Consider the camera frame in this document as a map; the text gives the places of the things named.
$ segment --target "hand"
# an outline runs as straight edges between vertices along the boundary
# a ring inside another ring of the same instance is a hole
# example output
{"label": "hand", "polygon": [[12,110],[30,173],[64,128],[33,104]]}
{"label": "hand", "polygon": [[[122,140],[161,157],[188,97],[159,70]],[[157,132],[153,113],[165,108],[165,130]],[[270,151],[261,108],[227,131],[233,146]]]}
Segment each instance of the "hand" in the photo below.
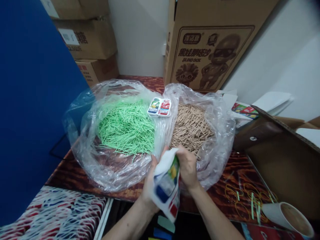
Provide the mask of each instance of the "hand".
{"label": "hand", "polygon": [[180,164],[180,176],[187,190],[190,191],[200,185],[197,177],[197,158],[182,145],[178,148],[176,155]]}
{"label": "hand", "polygon": [[[167,151],[168,149],[169,149],[168,146],[164,147],[162,154],[161,154],[161,157],[164,154],[164,152]],[[150,195],[148,193],[148,187],[153,181],[153,172],[154,172],[157,165],[158,165],[158,161],[157,161],[156,157],[154,155],[151,155],[151,166],[149,168],[148,175],[144,179],[142,193],[141,193],[140,197],[138,198],[138,200],[142,201],[143,204],[146,206],[146,208],[148,210],[150,210],[153,214],[159,212],[159,208],[154,204],[154,202],[150,198]]]}

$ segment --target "toothpick pile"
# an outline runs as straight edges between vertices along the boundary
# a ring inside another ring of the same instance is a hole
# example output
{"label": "toothpick pile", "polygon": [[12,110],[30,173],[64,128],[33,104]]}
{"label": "toothpick pile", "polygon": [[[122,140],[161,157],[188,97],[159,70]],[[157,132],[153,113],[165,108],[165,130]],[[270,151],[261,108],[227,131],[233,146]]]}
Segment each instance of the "toothpick pile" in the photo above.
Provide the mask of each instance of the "toothpick pile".
{"label": "toothpick pile", "polygon": [[187,150],[194,153],[198,158],[198,151],[203,142],[213,132],[204,118],[204,110],[192,105],[180,104],[178,117],[173,130],[171,147],[182,144]]}

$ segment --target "clear plastic bag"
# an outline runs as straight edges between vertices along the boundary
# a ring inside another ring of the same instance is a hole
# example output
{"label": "clear plastic bag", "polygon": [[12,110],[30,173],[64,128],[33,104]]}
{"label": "clear plastic bag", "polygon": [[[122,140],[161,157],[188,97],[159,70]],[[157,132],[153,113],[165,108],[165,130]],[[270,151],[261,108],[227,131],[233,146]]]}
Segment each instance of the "clear plastic bag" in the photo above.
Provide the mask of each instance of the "clear plastic bag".
{"label": "clear plastic bag", "polygon": [[[148,90],[139,81],[113,79],[81,93],[66,111],[63,125],[74,157],[103,191],[117,192],[140,182],[147,174],[151,161],[149,154],[127,156],[99,146],[97,129],[100,120],[108,113],[105,110],[111,110],[120,101],[133,103],[142,99],[149,105],[153,97],[161,95]],[[150,118],[155,124],[153,154],[159,158],[165,146],[162,133],[170,122],[165,118]]]}
{"label": "clear plastic bag", "polygon": [[221,94],[203,95],[191,88],[171,83],[165,87],[164,98],[171,99],[170,123],[166,125],[165,144],[170,146],[171,137],[178,114],[178,104],[190,104],[205,110],[205,119],[214,135],[209,137],[198,152],[197,174],[201,185],[207,190],[221,177],[232,150],[235,135],[235,120],[227,109]]}
{"label": "clear plastic bag", "polygon": [[[143,180],[151,157],[149,154],[127,156],[99,146],[97,129],[100,120],[107,114],[102,111],[105,109],[102,106],[108,104],[108,109],[112,109],[119,101],[141,99],[150,104],[153,97],[161,95],[148,90],[139,81],[113,79],[82,92],[66,111],[63,125],[74,157],[89,178],[103,191],[121,191]],[[155,124],[152,153],[159,159],[163,148],[170,146],[179,101],[204,109],[205,118],[213,129],[214,136],[199,150],[197,170],[201,185],[208,189],[221,177],[232,149],[235,121],[231,117],[231,111],[226,109],[220,94],[203,95],[182,84],[167,85],[163,98],[171,99],[171,115],[167,118],[150,117]]]}

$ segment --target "wooden table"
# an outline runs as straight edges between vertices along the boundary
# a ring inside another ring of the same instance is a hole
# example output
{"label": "wooden table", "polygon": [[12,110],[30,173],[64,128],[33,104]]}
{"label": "wooden table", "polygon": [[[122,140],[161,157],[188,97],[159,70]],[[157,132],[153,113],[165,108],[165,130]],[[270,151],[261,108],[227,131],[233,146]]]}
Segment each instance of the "wooden table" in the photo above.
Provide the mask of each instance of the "wooden table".
{"label": "wooden table", "polygon": [[[152,91],[160,93],[164,91],[162,78],[121,76],[121,79],[140,80]],[[143,181],[122,192],[102,192],[90,181],[85,171],[74,159],[71,151],[67,153],[65,159],[55,169],[46,185],[131,202],[137,200],[141,194]],[[271,202],[270,198],[267,197],[269,195],[268,187],[264,184],[250,159],[248,159],[245,153],[234,151],[229,157],[220,180],[207,192],[227,218],[239,222],[258,223],[256,214],[254,214],[254,219],[251,216],[250,198],[252,192],[254,196],[258,194],[263,196],[263,203]],[[193,199],[183,195],[180,199],[180,211],[198,213]],[[265,222],[262,222],[262,225],[274,227],[274,224],[267,219]]]}

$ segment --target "stacked boxes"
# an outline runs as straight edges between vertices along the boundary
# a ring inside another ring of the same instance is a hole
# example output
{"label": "stacked boxes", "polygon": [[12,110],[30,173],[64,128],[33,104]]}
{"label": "stacked boxes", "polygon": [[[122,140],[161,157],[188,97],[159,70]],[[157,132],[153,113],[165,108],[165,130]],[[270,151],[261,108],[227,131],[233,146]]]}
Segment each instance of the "stacked boxes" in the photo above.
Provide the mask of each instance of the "stacked boxes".
{"label": "stacked boxes", "polygon": [[107,0],[41,2],[90,87],[118,77],[117,44]]}

